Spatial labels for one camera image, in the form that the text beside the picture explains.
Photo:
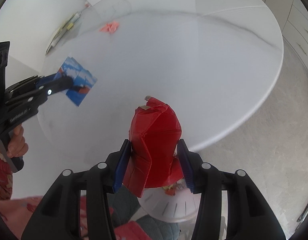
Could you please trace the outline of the person's left hand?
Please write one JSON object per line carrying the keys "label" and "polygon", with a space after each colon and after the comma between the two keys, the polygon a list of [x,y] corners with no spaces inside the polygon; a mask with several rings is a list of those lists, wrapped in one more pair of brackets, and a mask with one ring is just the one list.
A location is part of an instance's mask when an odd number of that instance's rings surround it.
{"label": "person's left hand", "polygon": [[28,151],[28,144],[23,136],[24,129],[22,125],[17,126],[13,130],[13,136],[8,144],[7,156],[9,158],[23,157]]}

